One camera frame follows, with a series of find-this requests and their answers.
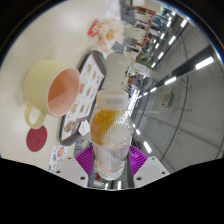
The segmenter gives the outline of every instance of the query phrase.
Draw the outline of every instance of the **table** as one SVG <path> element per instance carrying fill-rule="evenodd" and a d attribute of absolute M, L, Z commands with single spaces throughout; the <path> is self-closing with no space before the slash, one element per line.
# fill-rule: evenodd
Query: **table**
<path fill-rule="evenodd" d="M 63 2 L 34 20 L 14 42 L 0 70 L 0 151 L 3 158 L 48 169 L 51 150 L 60 145 L 61 118 L 46 117 L 47 142 L 40 151 L 29 151 L 26 136 L 30 128 L 24 119 L 24 79 L 40 60 L 56 60 L 78 68 L 85 55 L 96 49 L 98 37 L 90 38 L 87 32 L 95 19 L 104 15 L 110 2 Z M 31 121 L 37 114 L 35 110 L 32 112 Z"/>

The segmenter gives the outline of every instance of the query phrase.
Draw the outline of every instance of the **tray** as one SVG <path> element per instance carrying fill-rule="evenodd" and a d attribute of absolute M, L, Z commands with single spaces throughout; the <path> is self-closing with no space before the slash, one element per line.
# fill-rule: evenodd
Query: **tray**
<path fill-rule="evenodd" d="M 70 146 L 81 138 L 82 135 L 78 132 L 81 122 L 90 121 L 96 104 L 96 93 L 102 88 L 106 78 L 107 69 L 103 54 L 91 51 L 83 60 L 79 71 L 80 94 L 61 121 L 59 139 L 63 146 Z"/>

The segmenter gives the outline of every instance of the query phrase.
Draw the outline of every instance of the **cup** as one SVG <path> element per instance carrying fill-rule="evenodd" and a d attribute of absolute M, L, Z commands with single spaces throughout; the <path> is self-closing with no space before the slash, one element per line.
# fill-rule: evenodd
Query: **cup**
<path fill-rule="evenodd" d="M 27 102 L 25 121 L 33 129 L 39 129 L 47 114 L 53 117 L 65 115 L 79 93 L 80 73 L 77 69 L 56 61 L 41 61 L 28 72 L 24 83 Z M 32 108 L 38 109 L 35 123 L 30 122 Z"/>

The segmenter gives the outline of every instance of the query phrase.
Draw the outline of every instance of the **orange liquid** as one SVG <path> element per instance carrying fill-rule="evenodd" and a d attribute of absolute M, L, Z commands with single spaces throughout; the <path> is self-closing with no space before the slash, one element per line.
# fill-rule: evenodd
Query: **orange liquid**
<path fill-rule="evenodd" d="M 101 110 L 93 118 L 91 124 L 91 136 L 92 140 L 97 145 L 104 145 L 104 135 L 109 130 L 111 125 L 116 120 L 116 117 L 120 114 L 120 111 L 115 110 Z"/>

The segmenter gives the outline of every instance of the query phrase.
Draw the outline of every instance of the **bottle cap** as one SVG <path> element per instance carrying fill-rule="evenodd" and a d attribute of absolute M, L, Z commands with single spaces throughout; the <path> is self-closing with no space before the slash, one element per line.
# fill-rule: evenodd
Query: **bottle cap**
<path fill-rule="evenodd" d="M 103 110 L 125 110 L 128 107 L 128 93 L 119 89 L 100 90 L 96 103 Z"/>

